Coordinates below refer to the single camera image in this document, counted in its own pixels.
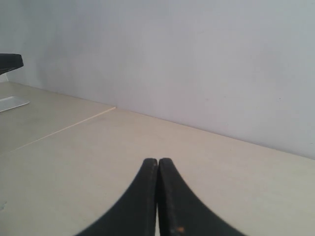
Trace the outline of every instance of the black object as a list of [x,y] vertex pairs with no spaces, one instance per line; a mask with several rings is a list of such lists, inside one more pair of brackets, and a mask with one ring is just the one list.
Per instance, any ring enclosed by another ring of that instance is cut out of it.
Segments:
[[145,159],[127,191],[77,236],[244,236],[210,211],[169,158]]
[[0,53],[0,75],[23,66],[20,54]]
[[243,236],[194,195],[171,159],[159,161],[157,182],[161,236]]
[[154,236],[157,173],[157,160],[145,159],[116,204],[78,236]]

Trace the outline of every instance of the tabletop surface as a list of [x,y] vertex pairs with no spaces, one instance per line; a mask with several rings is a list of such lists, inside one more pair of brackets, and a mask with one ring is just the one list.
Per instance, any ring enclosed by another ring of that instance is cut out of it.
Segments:
[[207,207],[246,235],[314,235],[314,160],[120,109],[0,155],[0,235],[78,233],[148,157],[171,158]]

